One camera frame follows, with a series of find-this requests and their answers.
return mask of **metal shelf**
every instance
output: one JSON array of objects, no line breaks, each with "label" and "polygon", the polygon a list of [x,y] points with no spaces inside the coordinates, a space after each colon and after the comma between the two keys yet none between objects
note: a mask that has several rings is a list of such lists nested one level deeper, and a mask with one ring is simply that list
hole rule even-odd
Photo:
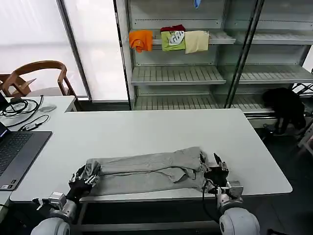
[{"label": "metal shelf", "polygon": [[[221,74],[232,79],[234,66],[222,66]],[[239,84],[312,83],[313,74],[299,65],[245,65]]]},{"label": "metal shelf", "polygon": [[211,95],[138,96],[135,110],[217,109]]},{"label": "metal shelf", "polygon": [[[218,103],[225,102],[226,95],[215,95]],[[245,114],[250,113],[273,113],[267,109],[260,94],[236,94],[231,105],[232,109],[241,109]]]},{"label": "metal shelf", "polygon": [[[245,34],[236,36],[238,42],[243,42]],[[313,45],[313,32],[311,31],[276,31],[256,32],[252,44],[270,45]]]},{"label": "metal shelf", "polygon": [[[152,44],[162,45],[160,30],[152,30],[152,32],[153,32]],[[213,32],[209,31],[209,33],[210,33],[210,40],[209,40],[210,45],[234,44],[236,42],[235,38],[228,36],[223,31],[213,31]]]},{"label": "metal shelf", "polygon": [[132,77],[135,86],[225,83],[215,66],[140,66],[134,68]]}]

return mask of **gray sweatpants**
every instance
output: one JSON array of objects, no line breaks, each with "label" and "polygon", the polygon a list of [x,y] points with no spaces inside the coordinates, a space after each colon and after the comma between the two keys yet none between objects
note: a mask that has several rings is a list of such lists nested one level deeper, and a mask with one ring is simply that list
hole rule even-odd
[{"label": "gray sweatpants", "polygon": [[[139,155],[125,158],[87,160],[82,177],[87,178],[101,165],[100,177],[90,195],[152,192],[178,188],[202,191],[205,179],[199,147],[170,153]],[[207,156],[202,152],[206,163]]]}]

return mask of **robotic hand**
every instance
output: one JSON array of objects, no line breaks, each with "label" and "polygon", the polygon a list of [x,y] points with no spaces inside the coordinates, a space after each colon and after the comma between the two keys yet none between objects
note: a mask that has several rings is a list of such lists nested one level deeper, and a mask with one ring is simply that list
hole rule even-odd
[{"label": "robotic hand", "polygon": [[35,227],[31,235],[69,235],[69,225],[75,218],[77,204],[96,185],[100,173],[100,166],[98,166],[87,179],[84,179],[81,177],[84,169],[85,166],[82,166],[76,174],[73,174],[68,183],[70,191],[67,195],[54,192],[49,198],[33,199],[33,202],[40,204],[37,210],[42,207],[50,208],[50,218]]},{"label": "robotic hand", "polygon": [[219,220],[223,235],[259,235],[260,225],[257,218],[243,208],[241,198],[244,187],[239,181],[229,182],[229,170],[225,162],[214,153],[216,165],[206,167],[206,183],[203,192],[212,193],[217,198],[217,208],[222,215]]}]

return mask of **folded clothing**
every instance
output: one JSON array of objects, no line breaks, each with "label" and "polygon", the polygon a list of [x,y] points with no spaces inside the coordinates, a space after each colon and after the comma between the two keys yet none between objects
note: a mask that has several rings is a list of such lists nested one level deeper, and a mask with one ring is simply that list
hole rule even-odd
[{"label": "folded clothing", "polygon": [[129,33],[129,44],[137,52],[152,51],[152,31],[139,30]]},{"label": "folded clothing", "polygon": [[205,31],[188,31],[185,32],[186,54],[208,50],[209,33]]},{"label": "folded clothing", "polygon": [[164,31],[161,32],[162,50],[184,50],[185,49],[184,31]]},{"label": "folded clothing", "polygon": [[172,27],[163,27],[160,30],[161,32],[167,32],[167,31],[186,31],[185,27],[182,26],[182,24],[175,25]]},{"label": "folded clothing", "polygon": [[87,160],[82,178],[88,178],[101,165],[97,185],[90,195],[141,193],[178,188],[202,191],[205,168],[200,161],[199,147],[169,153],[139,155],[125,158]]}]

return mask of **white table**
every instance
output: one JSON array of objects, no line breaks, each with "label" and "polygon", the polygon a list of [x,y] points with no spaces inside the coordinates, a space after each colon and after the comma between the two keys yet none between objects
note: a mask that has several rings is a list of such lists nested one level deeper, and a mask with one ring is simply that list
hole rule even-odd
[{"label": "white table", "polygon": [[[23,97],[22,99],[33,99],[39,103],[40,97]],[[57,106],[57,108],[49,113],[42,113],[37,112],[31,119],[29,119],[26,123],[34,120],[37,117],[40,117],[41,115],[48,114],[49,120],[44,123],[43,125],[39,126],[36,131],[47,131],[50,130],[51,126],[54,125],[54,123],[57,121],[58,117],[61,117],[62,114],[65,112],[70,112],[75,110],[74,106],[75,97],[74,96],[46,96],[44,97],[43,103],[41,107],[47,106],[49,104],[54,104]],[[25,118],[27,118],[29,114],[23,114],[19,115],[15,118],[5,118],[0,117],[0,122],[2,122],[4,125],[11,125],[14,123],[18,123]],[[12,131],[17,131],[20,127],[22,127],[25,123],[20,124],[18,126],[10,128]],[[11,192],[10,191],[0,191],[0,204],[8,205],[9,198],[10,198]],[[5,215],[6,210],[0,207],[0,222],[2,221],[2,218]]]},{"label": "white table", "polygon": [[[65,113],[52,137],[18,188],[14,202],[30,202],[69,191],[71,174],[88,158],[126,157],[200,146],[226,161],[229,180],[239,180],[244,195],[292,191],[281,169],[239,109]],[[200,198],[195,189],[86,197],[91,201],[145,201]]]}]

